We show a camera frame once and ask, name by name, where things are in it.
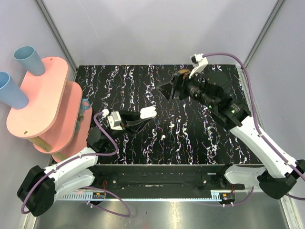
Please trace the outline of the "white oval charging case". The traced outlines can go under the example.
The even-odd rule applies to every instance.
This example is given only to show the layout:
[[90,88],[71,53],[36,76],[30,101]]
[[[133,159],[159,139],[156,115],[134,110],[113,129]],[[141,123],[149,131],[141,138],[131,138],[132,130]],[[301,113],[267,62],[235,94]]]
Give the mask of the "white oval charging case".
[[157,115],[156,108],[154,106],[144,107],[140,110],[140,118],[155,118]]

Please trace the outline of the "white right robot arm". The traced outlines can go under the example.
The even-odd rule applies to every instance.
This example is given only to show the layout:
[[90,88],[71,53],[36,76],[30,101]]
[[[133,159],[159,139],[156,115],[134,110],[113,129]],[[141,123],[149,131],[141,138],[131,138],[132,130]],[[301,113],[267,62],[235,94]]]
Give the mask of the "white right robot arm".
[[200,82],[191,77],[189,70],[182,69],[157,89],[168,101],[175,96],[179,100],[190,97],[206,106],[214,121],[239,138],[262,162],[262,167],[225,166],[216,177],[218,187],[258,187],[269,197],[281,199],[304,174],[304,160],[296,160],[281,150],[259,129],[248,106],[232,98],[231,82],[223,72],[209,73]]

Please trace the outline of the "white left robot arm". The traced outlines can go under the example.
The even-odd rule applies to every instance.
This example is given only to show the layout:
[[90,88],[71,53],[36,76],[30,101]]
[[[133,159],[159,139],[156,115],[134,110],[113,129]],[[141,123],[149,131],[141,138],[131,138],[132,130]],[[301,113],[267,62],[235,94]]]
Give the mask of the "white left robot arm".
[[98,133],[88,134],[88,146],[75,155],[45,168],[32,167],[17,191],[22,201],[21,213],[37,217],[45,213],[55,201],[78,189],[97,189],[103,177],[90,171],[101,157],[118,154],[115,142],[118,134],[139,133],[156,117],[155,107],[142,108],[138,112],[109,111],[104,109],[93,116]]

